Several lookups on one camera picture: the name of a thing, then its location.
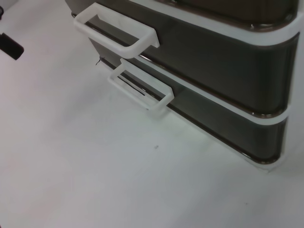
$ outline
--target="white floor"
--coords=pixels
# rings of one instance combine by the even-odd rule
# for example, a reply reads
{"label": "white floor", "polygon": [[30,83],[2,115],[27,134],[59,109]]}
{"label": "white floor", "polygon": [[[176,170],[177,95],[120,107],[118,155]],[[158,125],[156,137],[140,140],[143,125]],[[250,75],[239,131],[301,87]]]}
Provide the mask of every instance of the white floor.
{"label": "white floor", "polygon": [[2,228],[302,228],[304,152],[265,174],[125,98],[64,0],[19,0],[0,32]]}

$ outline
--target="drawer front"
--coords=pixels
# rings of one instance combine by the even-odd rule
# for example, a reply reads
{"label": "drawer front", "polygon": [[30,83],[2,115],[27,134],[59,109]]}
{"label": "drawer front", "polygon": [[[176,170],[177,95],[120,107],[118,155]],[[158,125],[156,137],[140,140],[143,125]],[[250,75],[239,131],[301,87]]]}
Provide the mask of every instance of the drawer front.
{"label": "drawer front", "polygon": [[[104,63],[111,68],[116,68],[121,64],[118,55],[94,41],[92,43]],[[285,121],[269,126],[255,124],[177,83],[137,59],[129,59],[128,61],[169,85],[173,90],[174,99],[168,104],[168,107],[201,129],[255,162],[272,163],[280,157]],[[128,72],[125,72],[123,76],[156,99],[163,98],[161,93]]]}
{"label": "drawer front", "polygon": [[215,19],[236,22],[246,28],[265,29],[288,23],[296,17],[298,0],[156,0],[182,10]]}
{"label": "drawer front", "polygon": [[[66,1],[75,14],[94,2]],[[128,0],[97,2],[154,28],[160,46],[149,47],[142,55],[182,79],[249,113],[276,115],[286,109],[298,35],[279,45],[254,46]],[[124,46],[137,41],[97,17],[90,22]]]}

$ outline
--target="white plastic frame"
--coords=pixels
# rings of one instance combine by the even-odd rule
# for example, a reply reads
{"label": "white plastic frame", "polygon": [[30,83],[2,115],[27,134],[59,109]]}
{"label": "white plastic frame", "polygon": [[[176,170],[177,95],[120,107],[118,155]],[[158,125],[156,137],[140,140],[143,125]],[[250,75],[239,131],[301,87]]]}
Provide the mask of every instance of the white plastic frame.
{"label": "white plastic frame", "polygon": [[[121,61],[121,65],[112,71],[111,75],[108,77],[108,81],[112,85],[114,85],[117,89],[122,91],[125,95],[127,95],[129,98],[131,98],[132,100],[134,100],[135,102],[137,102],[139,105],[141,105],[147,110],[158,110],[158,111],[165,108],[167,104],[174,99],[174,94],[171,87],[159,81],[155,77],[147,74],[143,70],[137,68],[128,61],[124,59],[120,59],[120,61]],[[165,97],[153,106],[150,106],[149,104],[145,103],[143,100],[141,100],[140,98],[138,98],[137,96],[126,90],[124,87],[122,87],[120,84],[115,82],[115,78],[117,78],[123,71],[128,71],[129,73],[133,74],[138,79],[142,80],[151,87],[160,91],[162,94],[165,95]]]}
{"label": "white plastic frame", "polygon": [[[85,25],[91,18],[98,16],[100,20],[138,38],[133,45],[124,47],[101,33]],[[111,10],[98,3],[93,3],[74,18],[76,29],[107,49],[123,58],[133,58],[142,53],[150,45],[160,46],[155,29]]]}

